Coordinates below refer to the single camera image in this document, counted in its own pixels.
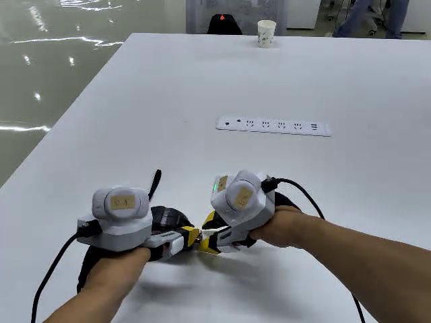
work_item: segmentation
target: forearm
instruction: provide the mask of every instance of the forearm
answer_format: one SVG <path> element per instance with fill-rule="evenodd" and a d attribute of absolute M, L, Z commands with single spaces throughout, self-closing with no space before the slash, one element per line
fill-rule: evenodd
<path fill-rule="evenodd" d="M 55 311 L 46 323 L 106 323 L 118 311 L 123 295 L 104 289 L 83 289 Z"/>
<path fill-rule="evenodd" d="M 299 248 L 325 265 L 379 322 L 430 322 L 431 252 L 308 218 Z"/>

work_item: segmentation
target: white paper cup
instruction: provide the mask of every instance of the white paper cup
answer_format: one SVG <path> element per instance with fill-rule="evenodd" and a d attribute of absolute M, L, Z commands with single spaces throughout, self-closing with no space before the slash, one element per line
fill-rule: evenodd
<path fill-rule="evenodd" d="M 268 48 L 274 39 L 277 23 L 272 20 L 261 20 L 257 23 L 257 42 L 262 48 Z"/>

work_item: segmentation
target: person's legs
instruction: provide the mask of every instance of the person's legs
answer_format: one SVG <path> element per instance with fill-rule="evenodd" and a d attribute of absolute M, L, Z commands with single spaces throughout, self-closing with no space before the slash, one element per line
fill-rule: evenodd
<path fill-rule="evenodd" d="M 332 37 L 351 37 L 352 34 L 364 20 L 365 14 L 368 11 L 371 0 L 356 0 L 349 17 L 337 30 L 333 33 Z"/>
<path fill-rule="evenodd" d="M 401 39 L 401 29 L 404 24 L 405 16 L 407 15 L 408 7 L 409 7 L 409 0 L 391 1 L 389 21 L 386 26 L 387 28 L 386 38 Z"/>

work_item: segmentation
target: power cord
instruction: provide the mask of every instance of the power cord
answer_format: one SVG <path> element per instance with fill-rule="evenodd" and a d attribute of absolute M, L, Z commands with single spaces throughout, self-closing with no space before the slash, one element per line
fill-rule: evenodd
<path fill-rule="evenodd" d="M 153 184 L 151 185 L 150 192 L 148 193 L 148 199 L 151 200 L 154 192 L 157 189 L 157 186 L 159 186 L 160 179 L 162 178 L 162 171 L 156 170 L 156 173 L 154 174 Z"/>
<path fill-rule="evenodd" d="M 99 221 L 92 220 L 89 222 L 85 222 L 81 227 L 78 228 L 76 234 L 73 234 L 61 247 L 59 253 L 55 257 L 53 263 L 48 269 L 48 272 L 46 273 L 45 277 L 43 278 L 42 282 L 39 285 L 38 290 L 36 291 L 36 294 L 34 295 L 33 299 L 33 308 L 32 308 L 32 320 L 31 323 L 36 323 L 36 315 L 38 311 L 38 304 L 40 299 L 40 294 L 42 294 L 43 289 L 46 286 L 46 283 L 48 283 L 48 280 L 50 279 L 51 275 L 53 274 L 55 267 L 59 264 L 59 261 L 61 257 L 63 257 L 66 249 L 72 244 L 73 241 L 75 241 L 76 238 L 79 237 L 92 237 L 100 234 L 102 232 L 102 227 L 100 227 Z"/>
<path fill-rule="evenodd" d="M 304 194 L 306 196 L 306 198 L 310 201 L 310 203 L 316 209 L 317 213 L 319 214 L 319 217 L 323 220 L 326 220 L 325 217 L 323 216 L 321 209 L 317 205 L 317 203 L 312 199 L 312 197 L 305 190 L 305 188 L 303 188 L 297 182 L 294 182 L 293 180 L 287 180 L 285 178 L 274 178 L 274 177 L 272 177 L 272 178 L 267 178 L 266 180 L 262 181 L 261 187 L 262 187 L 263 192 L 268 193 L 268 192 L 271 192 L 272 190 L 275 190 L 280 183 L 291 184 L 292 186 L 295 186 L 298 190 L 300 190 L 302 192 L 302 194 Z M 362 308 L 361 308 L 361 305 L 360 305 L 358 299 L 353 294 L 352 294 L 352 297 L 353 297 L 353 301 L 355 302 L 356 309 L 358 310 L 358 314 L 359 314 L 359 317 L 361 319 L 361 323 L 366 323 L 364 313 L 362 312 Z"/>

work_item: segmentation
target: tiled floor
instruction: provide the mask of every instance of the tiled floor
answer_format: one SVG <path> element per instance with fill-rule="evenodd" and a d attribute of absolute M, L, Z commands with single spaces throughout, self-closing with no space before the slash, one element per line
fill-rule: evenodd
<path fill-rule="evenodd" d="M 0 1 L 0 186 L 132 32 L 185 32 L 184 1 Z"/>

